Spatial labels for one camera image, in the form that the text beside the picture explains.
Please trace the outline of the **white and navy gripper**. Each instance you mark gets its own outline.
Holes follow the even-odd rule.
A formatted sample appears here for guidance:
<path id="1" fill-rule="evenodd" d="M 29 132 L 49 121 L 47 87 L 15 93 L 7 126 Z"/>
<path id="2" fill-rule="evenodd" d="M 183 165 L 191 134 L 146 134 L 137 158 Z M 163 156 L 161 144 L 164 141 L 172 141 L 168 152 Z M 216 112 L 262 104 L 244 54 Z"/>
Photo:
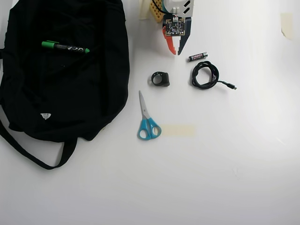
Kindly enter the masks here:
<path id="1" fill-rule="evenodd" d="M 164 9 L 173 15 L 185 18 L 185 35 L 181 36 L 178 49 L 178 55 L 181 54 L 191 32 L 192 16 L 194 10 L 194 0 L 163 0 Z M 162 29 L 163 36 L 167 42 L 168 48 L 173 55 L 176 55 L 176 50 L 173 45 L 172 36 L 166 35 L 166 27 Z"/>

